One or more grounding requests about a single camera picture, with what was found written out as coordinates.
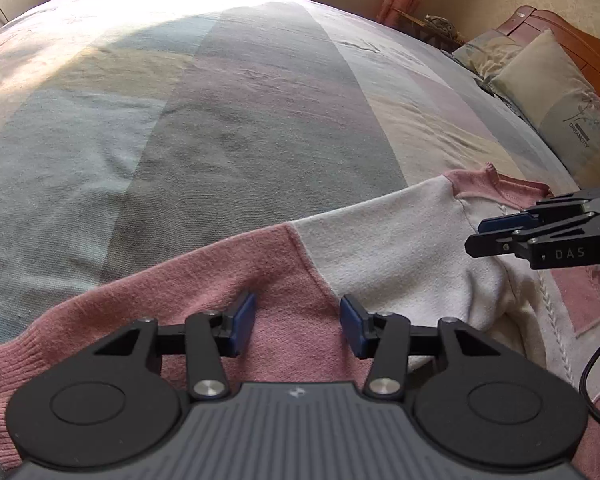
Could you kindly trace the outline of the wooden nightstand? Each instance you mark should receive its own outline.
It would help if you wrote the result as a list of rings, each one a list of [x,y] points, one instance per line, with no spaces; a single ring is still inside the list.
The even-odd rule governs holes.
[[[452,39],[448,36],[445,36],[443,32],[435,29],[434,26],[429,25],[427,22],[420,20],[419,18],[415,18],[410,14],[396,9],[394,9],[394,12],[396,12],[396,16],[398,17],[398,20],[396,21],[396,29],[400,30],[400,32],[403,32],[404,34],[407,34],[408,36],[424,42],[425,44],[430,44],[430,46],[433,46],[439,50],[453,52],[465,43],[465,41],[460,37]]]

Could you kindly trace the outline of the pastel patchwork pillow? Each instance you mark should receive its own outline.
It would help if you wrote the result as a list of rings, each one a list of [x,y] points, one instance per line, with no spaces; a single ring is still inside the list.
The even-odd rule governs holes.
[[[490,81],[581,188],[600,187],[600,97],[547,29]]]

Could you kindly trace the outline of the cluttered items on nightstand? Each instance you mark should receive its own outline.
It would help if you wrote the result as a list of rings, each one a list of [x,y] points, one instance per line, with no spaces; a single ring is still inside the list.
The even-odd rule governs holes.
[[[457,40],[458,38],[458,31],[455,25],[446,18],[442,18],[442,16],[427,14],[425,16],[425,23],[446,38],[452,40]]]

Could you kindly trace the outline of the wooden headboard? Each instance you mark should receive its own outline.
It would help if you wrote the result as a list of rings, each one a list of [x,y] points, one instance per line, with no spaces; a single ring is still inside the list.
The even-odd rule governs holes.
[[[552,11],[538,10],[533,6],[520,6],[496,30],[516,44],[526,46],[547,29],[600,97],[600,39],[582,32]]]

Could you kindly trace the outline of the pastel patchwork bed sheet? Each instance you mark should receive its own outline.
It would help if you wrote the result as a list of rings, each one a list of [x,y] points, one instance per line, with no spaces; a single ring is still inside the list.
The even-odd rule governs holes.
[[[492,164],[573,178],[449,55],[309,0],[52,0],[0,29],[0,344],[241,232]]]

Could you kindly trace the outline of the pink and white knit sweater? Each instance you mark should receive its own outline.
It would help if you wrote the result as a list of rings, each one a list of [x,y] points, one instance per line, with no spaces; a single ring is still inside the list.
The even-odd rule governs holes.
[[[492,166],[452,170],[367,202],[221,240],[66,300],[0,344],[0,465],[19,455],[5,426],[15,388],[137,318],[180,324],[258,297],[233,382],[362,382],[368,366],[344,342],[338,304],[433,326],[455,316],[570,384],[600,345],[600,268],[533,271],[512,255],[475,259],[466,238],[488,217],[550,195]]]

